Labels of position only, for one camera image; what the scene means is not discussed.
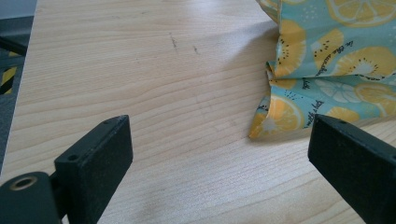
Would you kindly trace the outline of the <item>teal lemon print cloth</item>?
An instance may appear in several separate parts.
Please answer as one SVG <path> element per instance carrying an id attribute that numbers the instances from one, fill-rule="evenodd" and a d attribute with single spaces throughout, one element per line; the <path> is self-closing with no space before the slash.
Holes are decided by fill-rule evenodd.
<path id="1" fill-rule="evenodd" d="M 396 116 L 396 0 L 257 2 L 279 37 L 250 137 L 308 128 L 317 114 Z"/>

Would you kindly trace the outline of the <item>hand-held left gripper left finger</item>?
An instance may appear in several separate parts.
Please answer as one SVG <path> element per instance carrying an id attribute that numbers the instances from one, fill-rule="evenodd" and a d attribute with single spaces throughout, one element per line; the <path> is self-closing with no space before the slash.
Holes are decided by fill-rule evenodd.
<path id="1" fill-rule="evenodd" d="M 133 162 L 129 117 L 99 123 L 55 161 L 70 224 L 96 224 Z"/>

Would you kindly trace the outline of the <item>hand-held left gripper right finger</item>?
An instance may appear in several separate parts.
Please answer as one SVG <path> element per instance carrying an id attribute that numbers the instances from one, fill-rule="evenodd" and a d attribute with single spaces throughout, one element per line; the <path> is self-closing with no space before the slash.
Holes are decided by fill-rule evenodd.
<path id="1" fill-rule="evenodd" d="M 367 224 L 396 224 L 396 147 L 324 115 L 314 119 L 309 161 Z"/>

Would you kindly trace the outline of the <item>black and yellow striped tape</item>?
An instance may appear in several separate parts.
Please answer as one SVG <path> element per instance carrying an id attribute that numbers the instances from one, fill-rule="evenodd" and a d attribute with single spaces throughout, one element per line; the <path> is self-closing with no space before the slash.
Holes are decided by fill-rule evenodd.
<path id="1" fill-rule="evenodd" d="M 19 54 L 0 49 L 0 95 L 12 92 L 14 76 L 20 63 Z"/>

